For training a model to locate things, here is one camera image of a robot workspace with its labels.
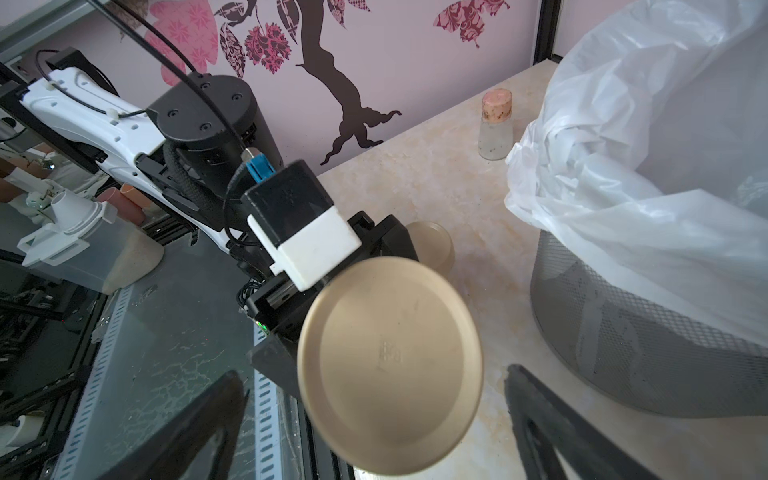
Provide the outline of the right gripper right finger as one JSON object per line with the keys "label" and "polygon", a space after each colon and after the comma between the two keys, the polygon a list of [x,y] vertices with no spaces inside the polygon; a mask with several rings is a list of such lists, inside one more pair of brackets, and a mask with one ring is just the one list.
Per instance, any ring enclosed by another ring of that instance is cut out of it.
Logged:
{"label": "right gripper right finger", "polygon": [[582,479],[654,479],[520,364],[507,368],[505,398],[528,479],[565,479],[566,461]]}

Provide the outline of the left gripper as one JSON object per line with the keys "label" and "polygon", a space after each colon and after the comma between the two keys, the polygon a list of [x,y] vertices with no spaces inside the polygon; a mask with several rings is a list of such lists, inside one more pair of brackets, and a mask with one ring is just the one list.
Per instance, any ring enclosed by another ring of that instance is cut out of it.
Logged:
{"label": "left gripper", "polygon": [[253,368],[291,396],[298,396],[297,355],[305,318],[319,293],[331,280],[352,265],[380,256],[418,258],[406,227],[389,215],[379,223],[363,211],[348,220],[362,245],[315,286],[304,292],[296,289],[285,273],[266,280],[244,298],[245,313],[266,337],[248,352]]}

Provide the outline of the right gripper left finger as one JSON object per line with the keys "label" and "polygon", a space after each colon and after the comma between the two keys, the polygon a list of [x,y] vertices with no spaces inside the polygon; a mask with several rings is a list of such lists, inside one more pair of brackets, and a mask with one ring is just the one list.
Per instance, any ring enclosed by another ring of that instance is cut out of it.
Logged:
{"label": "right gripper left finger", "polygon": [[207,479],[227,479],[249,392],[235,370],[224,373],[102,479],[179,479],[211,444]]}

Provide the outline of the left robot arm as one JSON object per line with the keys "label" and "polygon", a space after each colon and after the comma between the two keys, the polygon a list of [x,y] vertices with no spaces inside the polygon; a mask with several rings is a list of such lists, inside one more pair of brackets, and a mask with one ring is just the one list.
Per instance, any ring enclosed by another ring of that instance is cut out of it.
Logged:
{"label": "left robot arm", "polygon": [[267,331],[250,362],[292,396],[300,332],[321,290],[359,262],[417,256],[397,218],[344,218],[305,162],[284,164],[239,78],[190,73],[141,109],[68,49],[32,82],[3,68],[1,107],[80,168],[136,188],[229,255],[255,283],[243,311]]}

